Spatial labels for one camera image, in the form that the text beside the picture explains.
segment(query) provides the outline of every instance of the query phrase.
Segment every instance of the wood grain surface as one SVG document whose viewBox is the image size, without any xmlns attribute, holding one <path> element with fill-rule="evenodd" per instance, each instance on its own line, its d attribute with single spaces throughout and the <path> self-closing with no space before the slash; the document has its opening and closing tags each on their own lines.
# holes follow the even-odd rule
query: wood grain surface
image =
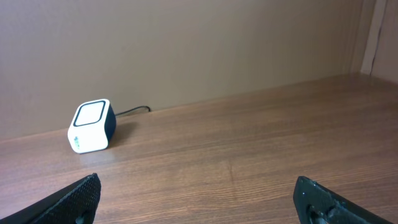
<svg viewBox="0 0 398 224">
<path fill-rule="evenodd" d="M 327 78 L 119 118 L 88 154 L 66 129 L 0 142 L 0 218 L 96 172 L 95 223 L 298 223 L 300 175 L 395 222 L 397 146 L 396 85 Z"/>
</svg>

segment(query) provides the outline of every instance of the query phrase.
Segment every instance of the brown wall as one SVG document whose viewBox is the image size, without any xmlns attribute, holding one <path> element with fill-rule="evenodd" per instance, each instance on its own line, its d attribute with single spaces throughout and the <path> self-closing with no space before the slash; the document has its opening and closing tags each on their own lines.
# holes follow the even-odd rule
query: brown wall
<svg viewBox="0 0 398 224">
<path fill-rule="evenodd" d="M 371 75 L 398 83 L 398 1 L 388 0 Z"/>
<path fill-rule="evenodd" d="M 349 73 L 363 56 L 362 5 L 0 1 L 0 139 L 67 128 L 98 98 L 156 110 Z"/>
</svg>

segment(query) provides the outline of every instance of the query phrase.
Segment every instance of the white cube speaker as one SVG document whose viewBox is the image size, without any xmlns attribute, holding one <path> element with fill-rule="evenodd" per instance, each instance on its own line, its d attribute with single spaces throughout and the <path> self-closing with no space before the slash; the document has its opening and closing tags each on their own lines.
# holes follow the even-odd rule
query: white cube speaker
<svg viewBox="0 0 398 224">
<path fill-rule="evenodd" d="M 116 129 L 116 117 L 107 99 L 81 104 L 68 130 L 68 139 L 77 153 L 106 149 Z"/>
</svg>

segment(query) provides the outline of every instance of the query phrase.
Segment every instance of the wooden desk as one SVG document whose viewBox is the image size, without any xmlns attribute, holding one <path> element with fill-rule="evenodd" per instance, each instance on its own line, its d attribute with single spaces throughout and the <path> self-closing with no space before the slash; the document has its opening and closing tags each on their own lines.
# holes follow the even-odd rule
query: wooden desk
<svg viewBox="0 0 398 224">
<path fill-rule="evenodd" d="M 398 87 L 333 77 L 118 119 L 109 149 L 67 130 L 0 142 L 0 217 L 93 172 L 95 223 L 298 223 L 306 175 L 398 220 Z"/>
</svg>

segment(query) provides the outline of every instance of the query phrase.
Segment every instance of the green logo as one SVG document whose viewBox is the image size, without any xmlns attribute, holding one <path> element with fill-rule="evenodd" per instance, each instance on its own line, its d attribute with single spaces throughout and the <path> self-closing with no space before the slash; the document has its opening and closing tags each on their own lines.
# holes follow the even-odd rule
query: green logo
<svg viewBox="0 0 398 224">
<path fill-rule="evenodd" d="M 75 137 L 75 146 L 77 147 L 77 149 L 80 149 L 79 139 L 77 138 L 77 136 Z"/>
</svg>

